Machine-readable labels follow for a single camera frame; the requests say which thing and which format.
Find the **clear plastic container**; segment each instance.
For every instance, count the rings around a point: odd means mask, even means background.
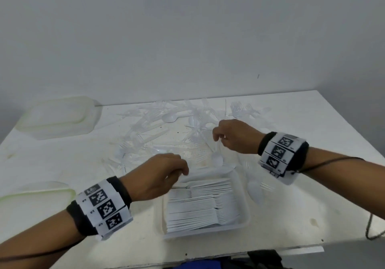
[[[179,238],[184,236],[192,236],[196,234],[203,233],[211,233],[211,232],[219,232],[219,231],[228,231],[230,229],[239,229],[247,226],[250,222],[250,210],[246,201],[246,197],[244,194],[244,189],[241,180],[239,179],[238,173],[235,170],[232,170],[228,173],[223,173],[221,168],[213,169],[210,173],[197,174],[194,175],[194,171],[190,171],[190,175],[186,177],[181,177],[182,181],[180,182],[188,182],[188,181],[196,181],[196,180],[205,180],[205,179],[218,179],[218,178],[230,178],[231,187],[233,189],[237,206],[239,209],[240,218],[237,223],[216,226],[211,228],[203,228],[203,229],[195,229],[192,231],[179,231],[174,233],[167,233],[166,220],[165,220],[165,212],[167,207],[168,196],[163,195],[158,197],[154,201],[154,215],[155,215],[155,231],[156,233],[163,236],[164,239],[170,238]]]
[[[27,110],[16,129],[38,140],[86,134],[94,129],[97,114],[86,96],[49,100]]]

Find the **wristband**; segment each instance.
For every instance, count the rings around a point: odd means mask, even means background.
[[[122,182],[115,176],[81,192],[67,207],[76,228],[84,236],[98,234],[105,239],[132,221],[132,200]]]
[[[305,139],[271,132],[264,136],[259,147],[259,164],[274,177],[289,185],[298,176],[298,170],[305,163],[309,144]]]

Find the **hand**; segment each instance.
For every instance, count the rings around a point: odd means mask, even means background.
[[[132,201],[150,200],[166,194],[181,174],[188,175],[180,155],[158,154],[120,178]]]
[[[225,147],[241,154],[257,154],[264,136],[264,133],[237,119],[221,120],[213,129],[215,141],[221,138]]]

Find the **forearm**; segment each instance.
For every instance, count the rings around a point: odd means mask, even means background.
[[[82,238],[72,217],[63,210],[0,244],[0,258],[50,252]],[[1,263],[1,268],[45,269],[51,267],[65,252],[5,262]]]
[[[303,168],[344,156],[311,147]],[[333,162],[304,174],[385,219],[385,167],[359,159],[349,159]]]

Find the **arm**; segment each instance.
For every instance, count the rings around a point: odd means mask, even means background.
[[[132,201],[154,199],[166,194],[181,174],[188,174],[179,155],[156,155],[120,178]],[[0,259],[51,252],[80,242],[82,236],[70,214],[63,210],[0,244]],[[1,268],[45,269],[51,267],[67,250],[47,256],[0,262]]]
[[[215,141],[243,154],[257,154],[265,134],[233,119],[219,122],[213,130]],[[344,155],[310,147],[303,169]],[[359,159],[342,160],[305,172],[320,184],[365,210],[385,219],[385,167]]]

